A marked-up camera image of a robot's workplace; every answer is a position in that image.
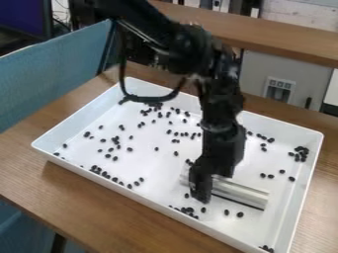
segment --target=black wire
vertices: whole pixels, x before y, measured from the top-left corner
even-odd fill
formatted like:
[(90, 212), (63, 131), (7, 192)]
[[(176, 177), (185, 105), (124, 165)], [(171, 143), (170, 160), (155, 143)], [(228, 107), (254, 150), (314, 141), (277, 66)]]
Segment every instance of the black wire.
[(61, 21), (59, 21), (59, 20), (57, 20), (57, 19), (55, 19), (55, 18), (53, 18), (56, 22), (58, 22), (62, 27), (64, 27), (66, 30), (68, 30), (69, 32), (71, 32), (71, 30), (70, 30), (70, 28), (69, 27), (67, 27), (63, 22), (61, 22)]
[(133, 94), (129, 94), (126, 89), (126, 83), (125, 83), (125, 75), (126, 75), (126, 65), (127, 65), (127, 57), (126, 57), (126, 35), (125, 32), (123, 31), (123, 27), (117, 26), (118, 32), (121, 36), (121, 63), (120, 63), (120, 72), (119, 72), (119, 80), (120, 80), (120, 85), (121, 89), (126, 96), (126, 100), (131, 100), (134, 102), (139, 102), (139, 103), (158, 103), (158, 102), (165, 102), (174, 99), (182, 89), (182, 87), (186, 84), (187, 78), (183, 77), (176, 88), (170, 92), (168, 95), (161, 96), (161, 97), (143, 97), (143, 96), (136, 96)]

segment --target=black bean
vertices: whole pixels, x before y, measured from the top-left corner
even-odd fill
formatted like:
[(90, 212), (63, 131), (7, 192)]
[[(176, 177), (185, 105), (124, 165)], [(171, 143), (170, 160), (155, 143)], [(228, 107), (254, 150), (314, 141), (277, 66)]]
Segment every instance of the black bean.
[(238, 212), (237, 217), (244, 217), (244, 212), (243, 211)]
[(194, 212), (195, 210), (193, 208), (188, 207), (187, 212)]

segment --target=robotic arm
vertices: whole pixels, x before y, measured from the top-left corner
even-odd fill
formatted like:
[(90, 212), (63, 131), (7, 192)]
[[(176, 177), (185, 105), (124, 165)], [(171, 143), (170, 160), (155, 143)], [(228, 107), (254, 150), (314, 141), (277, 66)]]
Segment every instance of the robotic arm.
[[(162, 57), (169, 71), (194, 80), (203, 111), (202, 155), (189, 171), (192, 197), (208, 203), (212, 176), (231, 178), (234, 167), (244, 155), (245, 129), (237, 120), (243, 109), (237, 69), (229, 47), (195, 25), (181, 25), (169, 20), (145, 0), (88, 0), (100, 16), (115, 19), (120, 25), (143, 38)], [(127, 100), (163, 102), (173, 99), (177, 88), (163, 97), (138, 97), (125, 87), (126, 59), (121, 64), (121, 85)]]

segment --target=plastic tray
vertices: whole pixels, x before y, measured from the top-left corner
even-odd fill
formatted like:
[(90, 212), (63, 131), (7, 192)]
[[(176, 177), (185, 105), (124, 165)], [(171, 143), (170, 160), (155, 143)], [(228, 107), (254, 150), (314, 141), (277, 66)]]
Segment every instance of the plastic tray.
[[(128, 89), (133, 94), (158, 96), (170, 89), (134, 78), (127, 78)], [(162, 118), (157, 113), (146, 117), (140, 110), (149, 107), (144, 104), (118, 101), (123, 97), (116, 85), (39, 137), (32, 147), (47, 160), (73, 171), (89, 180), (119, 192), (154, 210), (175, 218), (209, 236), (244, 252), (266, 252), (259, 246), (268, 245), (277, 253), (289, 252), (296, 231), (296, 224), (319, 154), (323, 134), (308, 128), (291, 125), (249, 112), (242, 112), (238, 119), (253, 135), (247, 136), (245, 157), (235, 170), (233, 181), (264, 189), (270, 193), (267, 207), (258, 211), (249, 207), (212, 197), (203, 205), (192, 198), (185, 198), (189, 189), (180, 184), (180, 174), (187, 169), (186, 159), (195, 160), (201, 153), (202, 138), (191, 140), (186, 136), (175, 137), (173, 132), (201, 132), (197, 123), (201, 110), (197, 97), (181, 93), (176, 99), (163, 105)], [(171, 107), (181, 109), (178, 115)], [(90, 131), (90, 137), (84, 132)], [(261, 133), (275, 139), (269, 143), (256, 134)], [(121, 149), (111, 141), (120, 137)], [(172, 143), (173, 138), (180, 143)], [(261, 150), (266, 143), (267, 151)], [(309, 149), (305, 162), (295, 162), (288, 155), (298, 146)], [(110, 179), (90, 171), (97, 165), (110, 175)], [(274, 175), (274, 179), (260, 177), (261, 173)], [(118, 177), (124, 186), (112, 181)], [(199, 219), (190, 217), (174, 208), (191, 207)], [(237, 217), (242, 211), (244, 217)]]

